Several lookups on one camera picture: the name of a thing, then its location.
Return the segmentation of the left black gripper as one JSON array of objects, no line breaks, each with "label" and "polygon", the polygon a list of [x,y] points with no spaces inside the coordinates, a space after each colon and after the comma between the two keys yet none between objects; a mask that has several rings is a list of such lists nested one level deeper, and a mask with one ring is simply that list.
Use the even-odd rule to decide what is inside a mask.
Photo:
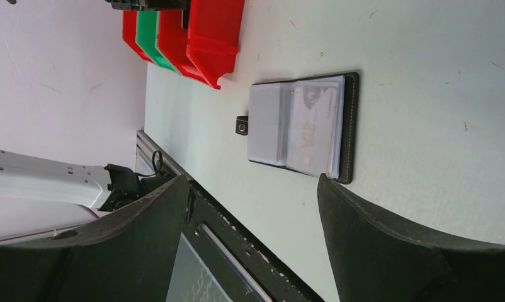
[{"label": "left black gripper", "polygon": [[188,9],[188,0],[106,0],[113,9],[122,11],[169,11]]}]

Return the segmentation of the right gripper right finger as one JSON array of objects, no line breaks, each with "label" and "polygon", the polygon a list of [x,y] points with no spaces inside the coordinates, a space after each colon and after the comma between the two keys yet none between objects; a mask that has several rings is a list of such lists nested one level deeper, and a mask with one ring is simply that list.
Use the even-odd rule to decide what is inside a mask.
[{"label": "right gripper right finger", "polygon": [[325,175],[317,199],[341,301],[505,301],[505,245],[418,224]]}]

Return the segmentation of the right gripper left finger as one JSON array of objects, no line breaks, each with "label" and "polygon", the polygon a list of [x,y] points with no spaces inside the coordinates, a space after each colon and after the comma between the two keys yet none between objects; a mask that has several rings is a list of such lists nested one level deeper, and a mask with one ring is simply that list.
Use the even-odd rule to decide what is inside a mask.
[{"label": "right gripper left finger", "polygon": [[0,245],[0,301],[164,301],[188,191],[175,177],[86,225]]}]

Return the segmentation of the black leather card holder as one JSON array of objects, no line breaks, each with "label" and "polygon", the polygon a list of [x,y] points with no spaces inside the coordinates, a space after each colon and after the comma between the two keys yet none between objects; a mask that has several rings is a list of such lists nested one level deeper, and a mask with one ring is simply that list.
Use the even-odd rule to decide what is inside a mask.
[{"label": "black leather card holder", "polygon": [[255,83],[235,133],[250,162],[350,184],[359,93],[357,71]]}]

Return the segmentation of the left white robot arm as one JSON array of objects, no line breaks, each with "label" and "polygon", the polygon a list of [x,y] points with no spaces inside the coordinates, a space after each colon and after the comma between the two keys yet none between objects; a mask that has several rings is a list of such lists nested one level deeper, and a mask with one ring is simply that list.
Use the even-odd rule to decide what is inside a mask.
[{"label": "left white robot arm", "polygon": [[148,63],[105,1],[0,1],[0,242],[97,219],[133,169]]}]

